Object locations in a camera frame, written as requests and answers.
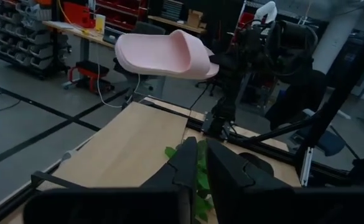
wooden tabletop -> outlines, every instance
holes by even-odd
[[[146,100],[196,119],[204,118],[201,113],[151,98]],[[164,154],[167,146],[176,147],[189,136],[196,137],[198,141],[205,138],[201,133],[186,128],[186,124],[187,118],[131,103],[53,175],[85,187],[139,187],[168,161]],[[242,128],[236,130],[245,136],[257,135]],[[267,143],[276,147],[283,145],[276,140]],[[272,165],[276,178],[294,187],[301,186],[292,166],[229,143],[224,144],[235,153],[257,155]],[[57,187],[60,186],[44,182],[38,190]],[[21,224],[21,210],[16,210],[1,223]],[[209,223],[217,223],[214,212],[209,213],[209,219]]]
[[[152,19],[154,21],[158,21],[158,22],[163,22],[165,24],[169,24],[169,25],[172,25],[172,26],[176,26],[176,27],[179,27],[179,28],[182,28],[182,29],[187,29],[187,30],[190,30],[192,32],[196,32],[198,34],[204,34],[207,32],[207,30],[203,29],[203,28],[198,28],[198,27],[191,27],[191,26],[188,26],[186,24],[179,24],[175,21],[171,21],[171,20],[168,20],[168,19],[164,19],[162,17],[158,17],[158,16],[148,16],[149,19]]]
[[[54,21],[42,21],[43,24],[51,27],[51,28],[55,28],[58,29],[62,32],[67,32],[73,35],[76,35],[78,37],[84,38],[84,39],[88,39],[92,42],[107,46],[107,47],[111,47],[113,48],[114,45],[108,42],[105,42],[103,40],[103,34],[99,34],[97,33],[96,30],[94,29],[85,29],[82,27],[78,27],[77,25],[74,26],[70,26],[69,24],[67,24],[66,22],[54,22]],[[88,34],[84,34],[82,32],[82,30],[87,30]]]

white cable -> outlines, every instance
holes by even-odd
[[[97,74],[97,92],[99,93],[99,96],[100,96],[100,100],[101,102],[104,104],[104,105],[107,105],[109,107],[112,107],[112,108],[122,108],[122,106],[114,106],[114,105],[109,105],[108,103],[106,103],[104,100],[103,100],[103,97],[101,95],[101,92],[100,92],[100,56],[99,56],[99,44],[96,45],[96,60],[97,60],[97,69],[98,69],[98,74]],[[136,93],[136,91],[138,90],[138,87],[140,85],[140,74],[138,74],[138,84],[136,85],[136,88],[134,89],[133,93],[131,94],[131,96],[129,97],[129,99],[126,101],[126,104],[128,104],[131,99],[132,99],[132,96]]]

